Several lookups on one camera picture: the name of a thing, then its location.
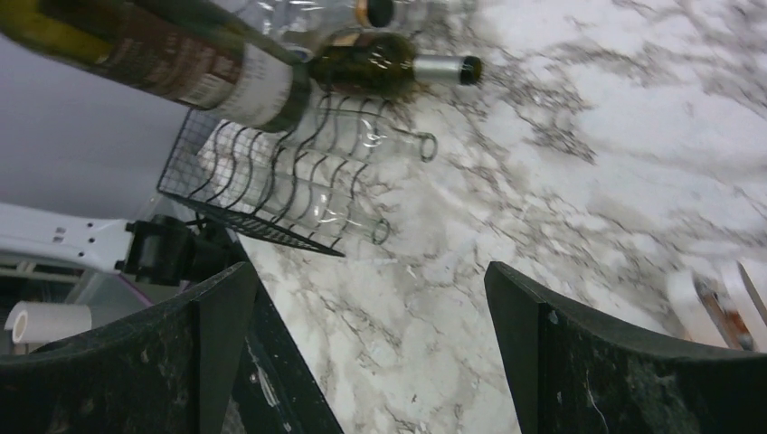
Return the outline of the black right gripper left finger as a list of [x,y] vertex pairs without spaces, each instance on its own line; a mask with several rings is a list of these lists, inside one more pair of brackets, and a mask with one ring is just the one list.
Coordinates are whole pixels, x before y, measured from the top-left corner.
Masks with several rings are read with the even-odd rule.
[[219,433],[258,276],[241,262],[153,307],[1,359],[4,433]]

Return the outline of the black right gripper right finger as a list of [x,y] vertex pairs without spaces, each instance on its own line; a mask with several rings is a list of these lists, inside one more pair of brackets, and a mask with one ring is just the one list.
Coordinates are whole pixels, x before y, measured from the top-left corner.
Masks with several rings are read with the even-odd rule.
[[763,433],[766,357],[659,334],[505,263],[484,277],[524,433]]

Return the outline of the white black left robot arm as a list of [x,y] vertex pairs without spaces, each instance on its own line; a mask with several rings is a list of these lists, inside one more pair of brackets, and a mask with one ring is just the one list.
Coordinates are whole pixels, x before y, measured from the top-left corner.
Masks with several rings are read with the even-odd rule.
[[9,203],[1,204],[1,251],[164,286],[203,281],[237,261],[227,230],[210,222],[195,232],[162,214],[90,219]]

